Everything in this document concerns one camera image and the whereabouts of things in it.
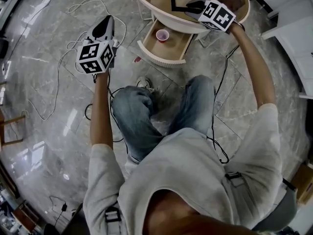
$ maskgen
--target red cup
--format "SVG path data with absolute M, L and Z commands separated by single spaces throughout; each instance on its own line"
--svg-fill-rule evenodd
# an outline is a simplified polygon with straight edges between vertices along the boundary
M 164 43 L 170 37 L 170 33 L 165 29 L 160 29 L 156 32 L 156 38 L 160 43 Z

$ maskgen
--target person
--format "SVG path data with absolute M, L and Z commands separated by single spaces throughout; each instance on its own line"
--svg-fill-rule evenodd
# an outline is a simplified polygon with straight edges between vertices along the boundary
M 129 152 L 125 180 L 112 150 L 108 73 L 98 75 L 83 205 L 91 234 L 255 234 L 251 229 L 269 213 L 282 182 L 278 112 L 262 56 L 238 24 L 230 32 L 245 57 L 258 112 L 225 165 L 206 139 L 214 106 L 210 78 L 200 75 L 187 83 L 167 136 L 151 124 L 153 94 L 149 81 L 139 80 L 112 101 Z

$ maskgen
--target marble floor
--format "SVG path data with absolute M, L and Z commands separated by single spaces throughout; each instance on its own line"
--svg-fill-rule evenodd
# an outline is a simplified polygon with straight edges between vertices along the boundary
M 94 83 L 90 75 L 79 74 L 75 70 L 76 53 L 72 51 L 59 68 L 59 92 L 54 114 L 42 121 L 29 101 L 42 117 L 50 114 L 57 88 L 58 61 L 67 50 L 67 42 L 76 40 L 80 33 L 106 15 L 98 2 L 82 6 L 73 13 L 67 11 L 81 1 L 52 0 L 28 24 L 16 46 L 26 23 L 49 2 L 23 0 L 5 34 L 10 48 L 3 60 L 2 80 L 8 83 L 1 109 L 6 118 L 19 116 L 25 109 L 29 116 L 25 123 L 12 124 L 5 129 L 6 141 L 24 137 L 24 142 L 5 147 L 0 158 L 22 197 L 47 222 L 54 224 L 63 204 L 53 199 L 52 206 L 49 196 L 58 196 L 67 202 L 67 212 L 57 225 L 60 231 L 70 219 L 70 211 L 83 201 L 87 189 L 90 122 L 85 118 L 84 110 L 92 101 Z M 236 41 L 230 35 L 212 32 L 206 39 L 208 48 L 203 48 L 198 41 L 191 43 L 185 65 L 174 69 L 162 68 L 146 60 L 137 46 L 137 40 L 145 37 L 151 22 L 141 20 L 136 0 L 102 1 L 110 13 L 127 25 L 125 41 L 118 49 L 115 68 L 111 72 L 110 87 L 115 90 L 132 85 L 138 76 L 147 75 L 157 89 L 159 100 L 159 113 L 153 117 L 154 124 L 166 132 L 169 120 L 177 111 L 185 83 L 193 76 L 204 74 L 214 79 L 217 86 L 222 78 L 224 57 L 236 46 Z M 149 16 L 148 10 L 143 12 L 144 16 Z M 251 2 L 251 13 L 244 25 L 273 76 L 279 110 L 283 175 L 290 179 L 305 159 L 309 147 L 305 134 L 306 100 L 298 98 L 297 76 L 277 41 L 261 38 L 260 33 L 274 27 L 274 24 L 266 18 L 265 10 L 256 1 Z M 123 25 L 115 21 L 117 39 L 121 39 L 123 30 Z M 142 60 L 134 62 L 137 56 Z M 214 114 L 216 139 L 231 157 L 256 114 L 251 80 L 240 49 L 230 58 Z M 121 137 L 114 123 L 113 136 L 114 139 Z M 126 159 L 124 142 L 114 143 L 114 151 L 123 166 Z

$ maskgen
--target gray cloth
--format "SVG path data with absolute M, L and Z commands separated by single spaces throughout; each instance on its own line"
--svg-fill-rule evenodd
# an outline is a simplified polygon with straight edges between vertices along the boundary
M 266 104 L 248 129 L 235 156 L 223 166 L 205 135 L 181 129 L 165 137 L 140 163 L 128 157 L 124 181 L 112 149 L 92 147 L 84 212 L 91 234 L 107 234 L 104 212 L 121 210 L 121 234 L 142 234 L 145 213 L 154 192 L 177 193 L 200 214 L 253 228 L 271 209 L 282 182 L 277 108 Z M 225 173 L 239 172 L 236 184 Z

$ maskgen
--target sneaker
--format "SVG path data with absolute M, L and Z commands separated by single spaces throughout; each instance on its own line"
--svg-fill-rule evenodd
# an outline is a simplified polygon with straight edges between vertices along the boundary
M 146 76 L 140 76 L 140 77 L 137 79 L 136 87 L 146 88 L 146 89 L 148 89 L 151 93 L 153 93 L 153 92 L 155 91 L 154 88 L 152 88 L 152 83 L 151 83 L 150 79 L 147 78 Z

